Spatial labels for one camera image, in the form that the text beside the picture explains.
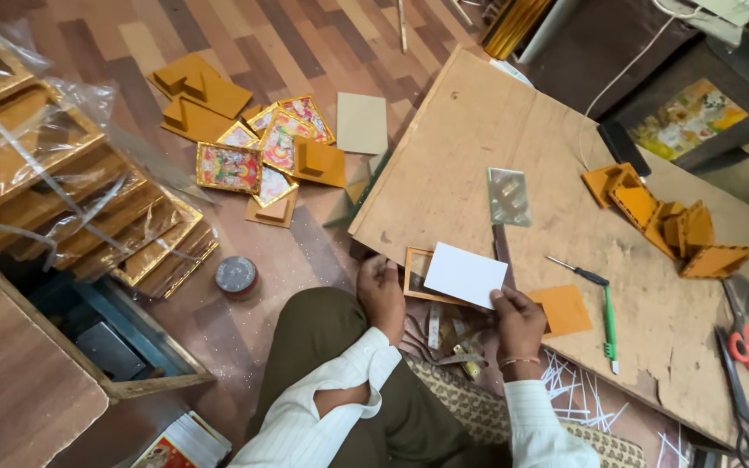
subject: worktable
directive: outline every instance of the worktable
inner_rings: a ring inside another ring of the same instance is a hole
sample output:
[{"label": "worktable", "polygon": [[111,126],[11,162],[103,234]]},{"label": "worktable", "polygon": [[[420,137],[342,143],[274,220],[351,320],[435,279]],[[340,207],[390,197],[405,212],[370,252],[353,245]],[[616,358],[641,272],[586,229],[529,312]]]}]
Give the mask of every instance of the worktable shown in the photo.
[{"label": "worktable", "polygon": [[[721,282],[679,278],[681,265],[617,208],[599,208],[580,178],[586,168],[578,145],[591,169],[614,164],[595,122],[456,50],[348,231],[401,265],[407,247],[433,250],[438,241],[492,258],[487,168],[523,171],[533,225],[505,227],[517,287],[576,284],[594,325],[546,346],[714,442],[734,445],[733,407],[713,335],[714,325],[733,323]],[[748,205],[642,152],[652,169],[646,183],[658,199],[685,206],[703,200],[716,241],[749,246]],[[611,280],[619,375],[602,351],[602,288],[546,255]],[[733,285],[749,315],[749,261]],[[739,376],[749,402],[749,372],[739,367]]]}]

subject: scissors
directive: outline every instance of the scissors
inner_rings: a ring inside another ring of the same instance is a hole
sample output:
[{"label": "scissors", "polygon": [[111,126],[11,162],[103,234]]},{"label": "scissors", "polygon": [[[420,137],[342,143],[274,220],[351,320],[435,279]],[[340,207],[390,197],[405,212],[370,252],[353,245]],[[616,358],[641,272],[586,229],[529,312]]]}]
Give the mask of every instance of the scissors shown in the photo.
[{"label": "scissors", "polygon": [[727,343],[727,349],[736,361],[743,362],[749,370],[749,323],[744,321],[744,314],[739,307],[736,298],[733,295],[733,289],[730,287],[728,280],[722,280],[724,294],[730,303],[730,309],[733,311],[733,330],[730,332],[730,340]]},{"label": "scissors", "polygon": [[723,328],[719,326],[716,327],[716,339],[723,354],[724,370],[727,374],[727,381],[730,383],[730,393],[733,395],[733,414],[736,417],[736,426],[739,431],[736,438],[736,457],[744,468],[749,468],[749,406],[744,396],[742,382],[738,378],[736,364],[730,357],[728,339]]}]

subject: patterned mat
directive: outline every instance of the patterned mat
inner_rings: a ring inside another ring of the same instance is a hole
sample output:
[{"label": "patterned mat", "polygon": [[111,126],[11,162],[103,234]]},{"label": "patterned mat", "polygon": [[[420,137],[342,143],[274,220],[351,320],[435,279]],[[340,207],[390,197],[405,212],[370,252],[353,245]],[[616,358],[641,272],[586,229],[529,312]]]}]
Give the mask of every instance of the patterned mat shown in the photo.
[{"label": "patterned mat", "polygon": [[[417,356],[403,354],[412,372],[441,399],[475,442],[480,445],[492,445],[509,439],[510,421],[503,397],[422,361]],[[646,466],[643,450],[634,442],[575,422],[564,421],[560,424],[569,434],[582,438],[598,452],[602,468]]]}]

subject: red-handled scissors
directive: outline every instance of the red-handled scissors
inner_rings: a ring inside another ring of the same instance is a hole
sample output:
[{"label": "red-handled scissors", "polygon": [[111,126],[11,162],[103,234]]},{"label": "red-handled scissors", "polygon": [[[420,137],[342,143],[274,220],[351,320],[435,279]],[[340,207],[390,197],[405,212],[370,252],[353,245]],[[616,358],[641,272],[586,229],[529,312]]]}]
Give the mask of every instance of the red-handled scissors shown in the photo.
[{"label": "red-handled scissors", "polygon": [[744,321],[744,314],[739,308],[738,302],[733,295],[733,290],[727,280],[722,280],[724,294],[730,303],[730,309],[733,311],[733,329],[730,331],[730,337],[727,340],[727,350],[730,356],[736,361],[743,362],[749,370],[749,323]]}]

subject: shirt sleeve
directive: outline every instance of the shirt sleeve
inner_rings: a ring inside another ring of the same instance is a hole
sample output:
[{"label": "shirt sleeve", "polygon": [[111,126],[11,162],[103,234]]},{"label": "shirt sleeve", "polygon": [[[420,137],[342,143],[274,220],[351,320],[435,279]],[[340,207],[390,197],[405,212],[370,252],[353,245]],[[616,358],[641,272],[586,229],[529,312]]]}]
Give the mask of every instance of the shirt sleeve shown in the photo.
[{"label": "shirt sleeve", "polygon": [[[259,434],[229,466],[327,467],[357,420],[378,413],[380,388],[400,361],[401,353],[390,346],[386,335],[375,327],[369,328],[342,355],[282,392],[268,409]],[[370,390],[368,403],[338,406],[319,419],[314,403],[317,390],[347,389],[366,381]]]},{"label": "shirt sleeve", "polygon": [[559,424],[540,380],[505,383],[514,468],[596,468],[597,452]]}]

